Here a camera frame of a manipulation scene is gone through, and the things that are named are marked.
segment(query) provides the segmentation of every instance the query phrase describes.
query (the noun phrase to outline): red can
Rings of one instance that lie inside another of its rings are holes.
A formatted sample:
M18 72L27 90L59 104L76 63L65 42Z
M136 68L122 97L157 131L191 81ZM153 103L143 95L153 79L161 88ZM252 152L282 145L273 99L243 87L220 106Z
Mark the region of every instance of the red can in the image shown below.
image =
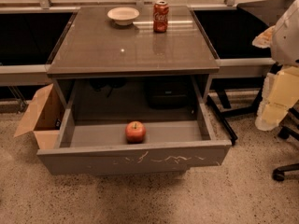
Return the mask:
M153 6L153 31L156 33L164 33L168 26L169 5L159 0Z

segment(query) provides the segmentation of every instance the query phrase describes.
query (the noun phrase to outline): black panel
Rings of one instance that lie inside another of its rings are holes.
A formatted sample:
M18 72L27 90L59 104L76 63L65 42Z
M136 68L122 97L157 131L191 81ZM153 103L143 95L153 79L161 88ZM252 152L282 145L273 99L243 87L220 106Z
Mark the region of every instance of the black panel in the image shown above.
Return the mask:
M194 13L221 59L271 57L270 49L251 45L254 37L268 26L247 11L198 10Z
M0 14L0 63L44 64L72 13Z

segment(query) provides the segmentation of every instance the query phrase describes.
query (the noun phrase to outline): brown tabletop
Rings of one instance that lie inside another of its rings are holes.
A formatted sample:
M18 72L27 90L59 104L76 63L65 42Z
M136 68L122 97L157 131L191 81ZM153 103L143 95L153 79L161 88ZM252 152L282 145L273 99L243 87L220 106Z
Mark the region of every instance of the brown tabletop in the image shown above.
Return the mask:
M113 7L82 7L50 69L52 78L188 75L217 72L219 66L187 7L170 7L168 29L152 30L152 6L119 26Z

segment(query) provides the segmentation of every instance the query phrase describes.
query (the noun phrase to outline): chair wheel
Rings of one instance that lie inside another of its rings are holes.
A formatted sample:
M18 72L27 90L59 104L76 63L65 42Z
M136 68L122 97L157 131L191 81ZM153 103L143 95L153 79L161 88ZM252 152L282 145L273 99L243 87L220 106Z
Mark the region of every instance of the chair wheel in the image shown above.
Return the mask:
M276 180L278 182L282 182L284 180L284 172L279 171L279 170L274 170L272 177L274 180Z
M290 135L288 134L288 132L284 131L284 129L282 129L279 134L278 134L279 138L282 139L288 139L290 137Z

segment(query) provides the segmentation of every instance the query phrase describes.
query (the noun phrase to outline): can top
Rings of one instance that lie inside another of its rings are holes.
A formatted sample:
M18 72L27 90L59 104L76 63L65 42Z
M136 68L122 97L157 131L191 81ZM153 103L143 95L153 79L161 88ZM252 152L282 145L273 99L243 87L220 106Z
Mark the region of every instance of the can top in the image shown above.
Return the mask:
M156 2L157 5L167 5L167 2L165 2L164 0L158 0Z

